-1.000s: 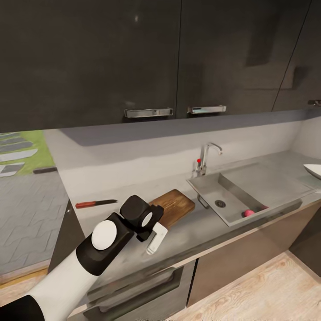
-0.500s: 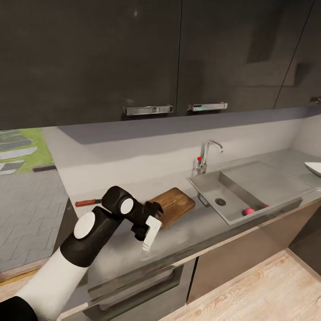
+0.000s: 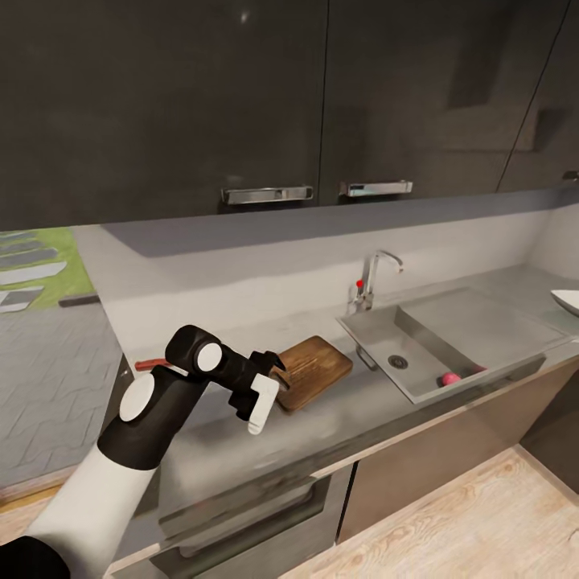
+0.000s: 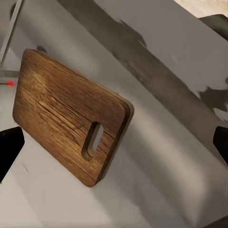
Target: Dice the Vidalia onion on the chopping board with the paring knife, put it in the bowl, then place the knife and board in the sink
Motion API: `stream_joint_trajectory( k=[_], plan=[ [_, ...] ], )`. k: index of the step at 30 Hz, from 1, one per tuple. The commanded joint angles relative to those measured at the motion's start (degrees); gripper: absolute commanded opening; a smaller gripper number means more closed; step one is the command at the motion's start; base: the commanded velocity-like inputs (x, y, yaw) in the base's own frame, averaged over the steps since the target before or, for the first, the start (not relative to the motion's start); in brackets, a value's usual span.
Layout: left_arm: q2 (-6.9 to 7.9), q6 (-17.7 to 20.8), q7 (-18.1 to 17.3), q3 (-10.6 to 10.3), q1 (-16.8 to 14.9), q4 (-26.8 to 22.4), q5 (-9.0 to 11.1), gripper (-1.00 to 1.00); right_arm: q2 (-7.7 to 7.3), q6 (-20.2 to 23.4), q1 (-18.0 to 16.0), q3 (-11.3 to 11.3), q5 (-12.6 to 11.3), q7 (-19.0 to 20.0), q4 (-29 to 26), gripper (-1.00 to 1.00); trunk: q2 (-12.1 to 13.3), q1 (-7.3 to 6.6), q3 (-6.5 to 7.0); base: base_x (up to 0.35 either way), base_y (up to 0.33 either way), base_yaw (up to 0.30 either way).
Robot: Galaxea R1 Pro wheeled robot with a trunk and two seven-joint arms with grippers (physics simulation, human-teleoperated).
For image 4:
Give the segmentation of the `cutting board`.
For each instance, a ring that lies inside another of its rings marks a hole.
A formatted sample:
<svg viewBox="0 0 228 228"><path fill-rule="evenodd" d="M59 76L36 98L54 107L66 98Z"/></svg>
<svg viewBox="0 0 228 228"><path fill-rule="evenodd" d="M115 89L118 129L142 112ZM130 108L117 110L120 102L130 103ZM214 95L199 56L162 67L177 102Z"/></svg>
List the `cutting board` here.
<svg viewBox="0 0 228 228"><path fill-rule="evenodd" d="M129 116L122 100L39 51L24 50L13 120L85 186L100 181ZM91 157L97 122L104 132Z"/></svg>

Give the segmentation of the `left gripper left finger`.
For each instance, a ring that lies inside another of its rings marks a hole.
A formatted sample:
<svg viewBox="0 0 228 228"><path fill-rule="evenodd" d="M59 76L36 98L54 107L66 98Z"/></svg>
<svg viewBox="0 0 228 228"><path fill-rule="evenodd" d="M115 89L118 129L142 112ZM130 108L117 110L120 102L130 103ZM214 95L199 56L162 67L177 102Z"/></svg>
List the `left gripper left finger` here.
<svg viewBox="0 0 228 228"><path fill-rule="evenodd" d="M19 126L0 131L0 183L24 144L24 136Z"/></svg>

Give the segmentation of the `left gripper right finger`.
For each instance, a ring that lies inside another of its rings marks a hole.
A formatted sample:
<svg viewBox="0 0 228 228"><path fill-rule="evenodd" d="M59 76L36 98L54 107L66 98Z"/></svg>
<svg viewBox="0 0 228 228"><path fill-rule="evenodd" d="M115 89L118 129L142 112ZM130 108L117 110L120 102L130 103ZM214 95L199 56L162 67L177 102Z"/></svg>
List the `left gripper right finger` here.
<svg viewBox="0 0 228 228"><path fill-rule="evenodd" d="M213 144L228 165L228 128L222 126L216 128Z"/></svg>

